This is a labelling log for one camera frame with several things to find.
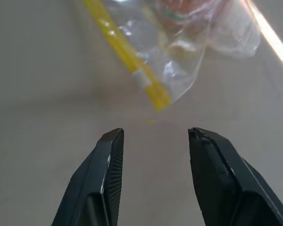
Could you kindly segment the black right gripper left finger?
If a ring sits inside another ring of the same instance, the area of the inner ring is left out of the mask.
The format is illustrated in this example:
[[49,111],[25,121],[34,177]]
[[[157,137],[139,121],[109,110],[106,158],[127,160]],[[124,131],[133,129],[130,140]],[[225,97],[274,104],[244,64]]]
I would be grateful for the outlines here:
[[51,226],[117,226],[124,130],[102,135],[70,178]]

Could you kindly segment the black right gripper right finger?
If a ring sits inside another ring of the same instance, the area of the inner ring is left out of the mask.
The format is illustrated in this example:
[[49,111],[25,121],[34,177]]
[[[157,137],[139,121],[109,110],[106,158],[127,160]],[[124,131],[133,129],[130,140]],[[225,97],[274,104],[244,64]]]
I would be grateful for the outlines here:
[[188,130],[195,194],[206,226],[283,226],[283,204],[225,137]]

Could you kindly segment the clear yellow-zip plastic bag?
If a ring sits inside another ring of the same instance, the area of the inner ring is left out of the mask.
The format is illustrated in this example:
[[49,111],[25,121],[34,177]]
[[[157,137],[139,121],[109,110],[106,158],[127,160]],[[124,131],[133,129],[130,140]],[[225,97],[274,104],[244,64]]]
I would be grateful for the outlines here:
[[260,45],[248,0],[232,0],[200,33],[173,31],[158,21],[155,0],[83,0],[106,41],[157,110],[187,92],[210,48],[248,58]]

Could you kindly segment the toy hamburger with sesame bun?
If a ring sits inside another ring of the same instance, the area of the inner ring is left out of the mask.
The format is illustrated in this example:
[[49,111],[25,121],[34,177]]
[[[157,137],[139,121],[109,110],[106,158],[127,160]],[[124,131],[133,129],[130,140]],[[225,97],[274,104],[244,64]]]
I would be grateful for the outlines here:
[[200,33],[213,25],[232,0],[155,0],[158,21],[166,28]]

